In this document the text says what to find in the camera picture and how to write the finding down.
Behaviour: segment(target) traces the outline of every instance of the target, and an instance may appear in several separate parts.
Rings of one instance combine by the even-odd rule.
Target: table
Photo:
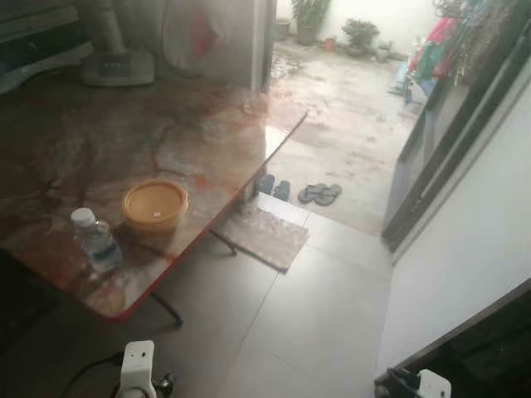
[[[91,88],[78,70],[0,98],[0,246],[99,315],[125,319],[219,220],[305,117],[287,99],[205,79]],[[248,99],[266,101],[246,111]],[[121,214],[136,183],[169,178],[190,207],[166,235],[132,231]],[[90,207],[112,226],[124,264],[95,273],[70,213]]]

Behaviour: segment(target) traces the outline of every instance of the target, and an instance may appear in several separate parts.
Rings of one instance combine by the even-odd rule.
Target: floor tile
[[[86,363],[123,350],[129,341],[150,339],[153,376],[172,372],[178,378],[173,396],[212,398],[277,275],[248,255],[228,253],[208,238],[161,284],[158,292],[184,319],[181,329],[151,298],[123,323],[108,323],[83,308],[60,308],[8,353],[8,371],[0,364],[0,396],[56,398]],[[28,378],[31,385],[24,383]],[[69,398],[107,396],[118,379],[118,369],[104,366],[84,377]]]
[[[331,395],[310,376],[245,341],[217,398],[322,398]]]
[[[297,226],[302,226],[309,216],[309,211],[262,192],[258,193],[256,205],[263,211],[268,211],[278,218],[296,224]]]
[[[248,338],[330,386],[371,393],[389,280],[311,246],[279,275]]]
[[[307,245],[391,277],[391,254],[380,238],[314,213],[310,213],[304,226],[309,229]]]
[[[160,285],[170,302],[177,299],[210,319],[250,325],[277,272],[259,260],[229,249],[213,236],[203,239]]]

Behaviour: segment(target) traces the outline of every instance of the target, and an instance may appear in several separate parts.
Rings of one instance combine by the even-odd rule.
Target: slipper
[[[266,174],[258,182],[258,191],[264,192],[266,195],[270,195],[275,186],[275,177],[270,174]]]
[[[282,180],[279,186],[275,188],[273,196],[282,201],[288,201],[290,198],[290,183],[286,180]]]
[[[324,189],[315,199],[315,203],[321,206],[330,206],[335,198],[339,196],[343,189],[338,184],[334,184]]]
[[[299,192],[297,197],[301,203],[310,203],[326,188],[326,185],[322,183],[317,185],[307,185],[305,189]]]

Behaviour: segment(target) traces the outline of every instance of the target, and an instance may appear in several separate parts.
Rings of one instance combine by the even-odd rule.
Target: doormat
[[[216,232],[239,249],[281,271],[291,263],[309,237],[308,229],[275,217],[254,203],[230,214]]]

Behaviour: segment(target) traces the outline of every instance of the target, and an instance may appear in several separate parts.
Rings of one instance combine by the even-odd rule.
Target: green plant
[[[380,33],[376,25],[370,21],[349,18],[343,27],[343,32],[348,35],[348,44],[351,47],[367,49],[373,38]]]
[[[291,0],[293,17],[300,27],[319,28],[329,4],[330,0]]]

